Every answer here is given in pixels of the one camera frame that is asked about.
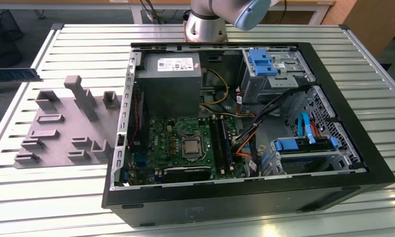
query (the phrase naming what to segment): blue plastic clip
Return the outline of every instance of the blue plastic clip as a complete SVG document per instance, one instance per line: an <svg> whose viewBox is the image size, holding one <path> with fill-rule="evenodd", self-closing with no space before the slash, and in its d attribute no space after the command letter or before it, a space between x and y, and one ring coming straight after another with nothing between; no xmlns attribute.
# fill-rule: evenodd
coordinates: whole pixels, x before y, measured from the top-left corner
<svg viewBox="0 0 395 237"><path fill-rule="evenodd" d="M275 149L277 151L282 151L283 150L283 145L279 141L274 142L274 145L275 145Z"/></svg>
<svg viewBox="0 0 395 237"><path fill-rule="evenodd" d="M298 135L302 137L303 134L303 126L302 126L302 120L305 120L305 130L306 130L306 136L309 138L309 143L314 144L317 143L314 135L311 133L311 126L310 126L310 117L307 112L302 112L298 116Z"/></svg>
<svg viewBox="0 0 395 237"><path fill-rule="evenodd" d="M298 150L298 144L295 139L282 139L281 143L285 151Z"/></svg>
<svg viewBox="0 0 395 237"><path fill-rule="evenodd" d="M265 49L250 49L249 60L255 66L257 76L275 76L278 74L278 70L273 67L273 58Z"/></svg>
<svg viewBox="0 0 395 237"><path fill-rule="evenodd" d="M266 163L266 160L269 159L269 157L270 157L270 154L269 153L266 153L265 154L265 157L263 157L263 159L262 159L262 165L265 165L265 163Z"/></svg>
<svg viewBox="0 0 395 237"><path fill-rule="evenodd" d="M330 138L330 141L331 141L331 144L333 144L334 149L337 150L338 147L341 146L341 144L339 144L337 138L335 138L335 137L331 137L331 138Z"/></svg>

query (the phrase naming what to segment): red wire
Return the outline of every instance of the red wire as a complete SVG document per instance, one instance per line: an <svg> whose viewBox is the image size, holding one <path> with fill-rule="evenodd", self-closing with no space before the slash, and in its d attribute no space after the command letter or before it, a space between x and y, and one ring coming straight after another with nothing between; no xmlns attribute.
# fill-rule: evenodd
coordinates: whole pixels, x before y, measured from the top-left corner
<svg viewBox="0 0 395 237"><path fill-rule="evenodd" d="M134 137L132 137L132 140L131 140L131 145L134 144L134 141L135 141L135 138L136 138L136 135L138 135L138 132L139 132L139 113L138 113L138 95L135 95L135 121L136 121L136 129L135 129L135 134L134 134Z"/></svg>

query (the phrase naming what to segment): label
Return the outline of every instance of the label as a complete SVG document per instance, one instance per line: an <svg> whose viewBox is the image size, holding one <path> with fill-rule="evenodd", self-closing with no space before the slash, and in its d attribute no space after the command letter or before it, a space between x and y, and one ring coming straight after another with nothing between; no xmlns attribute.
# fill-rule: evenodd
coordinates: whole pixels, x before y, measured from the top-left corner
<svg viewBox="0 0 395 237"><path fill-rule="evenodd" d="M249 166L257 172L258 165L255 164L255 162L253 162L253 160L250 160Z"/></svg>
<svg viewBox="0 0 395 237"><path fill-rule="evenodd" d="M242 96L238 96L238 104L241 105L243 103Z"/></svg>
<svg viewBox="0 0 395 237"><path fill-rule="evenodd" d="M159 72L192 71L192 70L194 70L192 58L160 58L158 60Z"/></svg>
<svg viewBox="0 0 395 237"><path fill-rule="evenodd" d="M275 68L286 68L286 65L283 63L274 63Z"/></svg>

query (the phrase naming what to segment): aluminum slat table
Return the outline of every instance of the aluminum slat table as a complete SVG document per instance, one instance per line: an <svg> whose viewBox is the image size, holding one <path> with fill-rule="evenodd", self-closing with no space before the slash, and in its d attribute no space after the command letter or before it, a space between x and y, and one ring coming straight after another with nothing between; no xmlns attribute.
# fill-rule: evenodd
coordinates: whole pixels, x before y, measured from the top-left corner
<svg viewBox="0 0 395 237"><path fill-rule="evenodd" d="M395 172L395 82L351 31L337 26L227 28L230 41L310 42ZM130 44L180 42L182 25L66 25L52 30L34 62L44 82L23 83L0 123L0 236L395 237L395 184L326 211L132 229L100 207L107 165L18 170L20 142L39 108L40 89L71 96L67 75L94 95L123 93Z"/></svg>

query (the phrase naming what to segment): metal table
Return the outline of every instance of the metal table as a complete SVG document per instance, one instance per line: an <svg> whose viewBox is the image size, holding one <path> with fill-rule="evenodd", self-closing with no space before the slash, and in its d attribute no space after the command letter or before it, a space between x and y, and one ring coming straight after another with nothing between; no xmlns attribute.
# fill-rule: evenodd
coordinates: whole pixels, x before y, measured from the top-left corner
<svg viewBox="0 0 395 237"><path fill-rule="evenodd" d="M39 1L40 3L19 3L19 2L10 2L4 1L0 3L0 9L32 9L36 10L38 16L42 17L44 15L44 12L40 10L122 10L128 9L132 11L132 17L134 17L134 23L135 24L143 24L143 6L138 4L128 4L128 0L110 0L108 4L92 4L92 3L55 3L56 1L44 2ZM287 6L287 11L313 11L314 14L311 16L310 25L321 25L322 20L327 14L327 11L330 9L330 6L335 4L334 0L319 0L318 2L314 2L311 4L290 4ZM191 3L187 4L154 4L154 8L156 10L188 10L191 9ZM270 7L270 11L283 11L285 6L283 5L275 5Z"/></svg>
<svg viewBox="0 0 395 237"><path fill-rule="evenodd" d="M229 27L230 41L311 42L363 126L395 172L395 82L351 31L337 26ZM44 82L24 83L0 123L0 235L359 236L395 237L395 184L331 209L132 229L100 207L106 165L12 167L36 114L39 89L70 96L63 79L79 74L95 95L123 91L132 42L183 41L182 25L66 25L52 30L34 62Z"/></svg>

